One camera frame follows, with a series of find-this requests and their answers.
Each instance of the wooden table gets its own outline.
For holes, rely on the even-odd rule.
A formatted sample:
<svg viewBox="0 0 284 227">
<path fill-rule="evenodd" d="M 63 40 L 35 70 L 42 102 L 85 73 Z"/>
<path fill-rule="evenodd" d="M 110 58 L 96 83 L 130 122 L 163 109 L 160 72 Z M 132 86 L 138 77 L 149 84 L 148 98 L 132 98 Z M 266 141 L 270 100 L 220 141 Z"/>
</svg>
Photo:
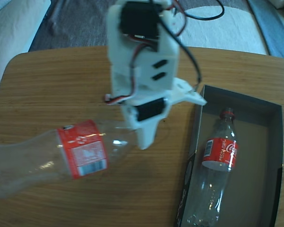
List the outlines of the wooden table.
<svg viewBox="0 0 284 227">
<path fill-rule="evenodd" d="M 284 59 L 193 48 L 204 83 L 284 107 Z M 195 82 L 181 55 L 180 78 Z M 102 103 L 110 91 L 105 47 L 30 52 L 15 57 L 0 85 L 0 143 L 31 138 L 88 118 L 120 118 Z M 150 149 L 133 151 L 103 178 L 38 186 L 0 200 L 0 227 L 172 226 L 194 106 L 174 106 Z M 276 226 L 284 227 L 284 174 Z"/>
</svg>

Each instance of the plastic bottle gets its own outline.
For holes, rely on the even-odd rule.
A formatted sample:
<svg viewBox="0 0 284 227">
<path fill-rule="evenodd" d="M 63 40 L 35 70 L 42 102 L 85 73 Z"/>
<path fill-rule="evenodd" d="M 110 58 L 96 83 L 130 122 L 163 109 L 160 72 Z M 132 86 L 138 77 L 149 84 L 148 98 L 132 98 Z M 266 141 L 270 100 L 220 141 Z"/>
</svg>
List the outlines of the plastic bottle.
<svg viewBox="0 0 284 227">
<path fill-rule="evenodd" d="M 123 122 L 86 121 L 0 145 L 0 198 L 39 183 L 77 179 L 117 163 L 135 146 Z"/>
<path fill-rule="evenodd" d="M 193 197 L 189 201 L 188 226 L 213 227 L 219 219 L 224 189 L 235 166 L 238 150 L 234 113 L 225 108 L 207 141 Z"/>
</svg>

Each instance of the open box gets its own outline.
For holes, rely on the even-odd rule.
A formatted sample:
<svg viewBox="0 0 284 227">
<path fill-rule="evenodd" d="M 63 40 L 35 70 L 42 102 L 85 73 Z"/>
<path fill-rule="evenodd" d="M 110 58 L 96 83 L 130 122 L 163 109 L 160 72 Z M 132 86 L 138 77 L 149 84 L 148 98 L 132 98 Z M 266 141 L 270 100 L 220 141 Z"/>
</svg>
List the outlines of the open box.
<svg viewBox="0 0 284 227">
<path fill-rule="evenodd" d="M 205 85 L 207 101 L 198 106 L 183 189 L 175 220 L 187 227 L 188 207 L 202 162 L 202 147 L 224 107 L 235 112 L 239 151 L 224 192 L 217 227 L 273 227 L 277 215 L 283 163 L 282 107 L 261 99 Z"/>
</svg>

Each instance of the gray carpet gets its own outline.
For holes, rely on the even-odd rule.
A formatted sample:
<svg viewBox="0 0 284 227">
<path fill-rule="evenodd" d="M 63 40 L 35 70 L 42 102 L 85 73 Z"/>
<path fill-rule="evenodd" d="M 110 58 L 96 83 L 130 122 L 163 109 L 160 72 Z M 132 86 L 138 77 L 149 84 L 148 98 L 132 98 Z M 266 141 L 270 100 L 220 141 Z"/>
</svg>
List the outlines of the gray carpet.
<svg viewBox="0 0 284 227">
<path fill-rule="evenodd" d="M 284 58 L 284 26 L 278 12 L 267 0 L 248 0 L 266 41 L 269 54 Z"/>
<path fill-rule="evenodd" d="M 51 0 L 30 51 L 106 45 L 106 13 L 115 0 Z M 215 0 L 180 0 L 185 9 L 216 6 Z M 225 6 L 249 11 L 246 0 L 222 0 Z"/>
</svg>

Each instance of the red label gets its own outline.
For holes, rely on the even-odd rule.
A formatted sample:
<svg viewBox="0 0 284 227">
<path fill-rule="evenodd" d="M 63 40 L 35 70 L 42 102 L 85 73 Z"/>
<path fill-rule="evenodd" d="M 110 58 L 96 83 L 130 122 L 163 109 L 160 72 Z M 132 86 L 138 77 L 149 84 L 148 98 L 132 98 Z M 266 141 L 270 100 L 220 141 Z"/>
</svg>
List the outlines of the red label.
<svg viewBox="0 0 284 227">
<path fill-rule="evenodd" d="M 92 120 L 57 129 L 74 179 L 108 168 L 102 136 Z"/>
<path fill-rule="evenodd" d="M 210 139 L 206 143 L 203 161 L 223 162 L 234 167 L 237 151 L 236 141 L 223 138 Z"/>
</svg>

